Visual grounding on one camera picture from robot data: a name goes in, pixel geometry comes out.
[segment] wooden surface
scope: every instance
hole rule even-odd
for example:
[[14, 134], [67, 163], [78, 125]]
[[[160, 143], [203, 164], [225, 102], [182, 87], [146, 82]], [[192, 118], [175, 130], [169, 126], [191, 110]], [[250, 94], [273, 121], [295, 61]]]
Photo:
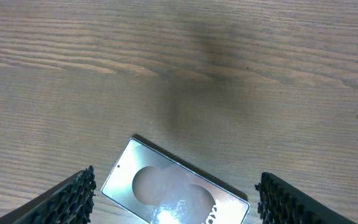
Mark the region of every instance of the wooden surface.
[[[0, 216], [138, 133], [358, 222], [358, 1], [0, 1]], [[97, 192], [95, 223], [139, 223]]]

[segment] wood grain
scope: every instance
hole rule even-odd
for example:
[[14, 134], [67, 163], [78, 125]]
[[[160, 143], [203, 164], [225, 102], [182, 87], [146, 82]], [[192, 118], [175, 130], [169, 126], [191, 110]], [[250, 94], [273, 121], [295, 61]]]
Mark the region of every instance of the wood grain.
[[[0, 1], [0, 216], [138, 133], [358, 223], [358, 1]], [[98, 192], [95, 223], [139, 223]]]

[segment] brown wooden tabletop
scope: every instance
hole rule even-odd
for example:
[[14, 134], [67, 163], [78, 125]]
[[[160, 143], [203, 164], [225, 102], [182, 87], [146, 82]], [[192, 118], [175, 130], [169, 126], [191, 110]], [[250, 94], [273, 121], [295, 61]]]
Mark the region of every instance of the brown wooden tabletop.
[[0, 1], [0, 216], [137, 133], [249, 197], [272, 172], [358, 223], [358, 0]]

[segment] wooden table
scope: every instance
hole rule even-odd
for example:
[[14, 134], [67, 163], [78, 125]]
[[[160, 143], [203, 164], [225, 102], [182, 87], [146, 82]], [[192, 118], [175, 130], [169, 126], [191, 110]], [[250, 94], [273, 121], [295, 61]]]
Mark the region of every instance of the wooden table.
[[273, 172], [358, 222], [358, 1], [0, 1], [0, 216], [138, 133], [244, 191]]

